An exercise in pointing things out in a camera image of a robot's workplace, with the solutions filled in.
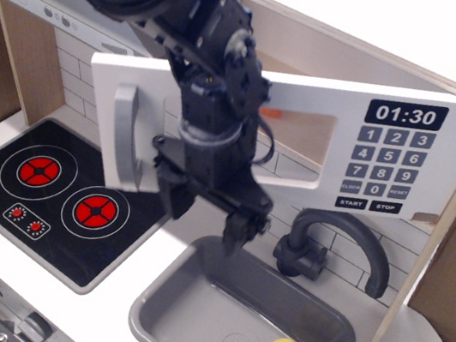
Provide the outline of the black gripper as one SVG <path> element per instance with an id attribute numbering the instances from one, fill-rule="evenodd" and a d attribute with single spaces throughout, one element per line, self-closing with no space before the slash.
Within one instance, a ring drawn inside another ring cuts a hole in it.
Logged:
<path id="1" fill-rule="evenodd" d="M 222 239 L 228 255 L 266 230 L 273 201 L 254 179 L 250 162 L 232 149 L 206 150 L 163 135 L 152 144 L 160 199 L 171 218 L 186 214 L 196 196 L 214 204 L 228 215 Z"/>

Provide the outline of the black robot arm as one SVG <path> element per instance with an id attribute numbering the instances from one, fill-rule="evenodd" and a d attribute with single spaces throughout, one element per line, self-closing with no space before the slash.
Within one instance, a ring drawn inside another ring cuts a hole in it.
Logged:
<path id="1" fill-rule="evenodd" d="M 226 212 L 228 255 L 263 233 L 273 203 L 251 173 L 260 107 L 270 83 L 255 52 L 251 14 L 238 0 L 87 0 L 161 46 L 181 91 L 180 136 L 154 136 L 165 210 L 177 219 L 197 196 Z"/>

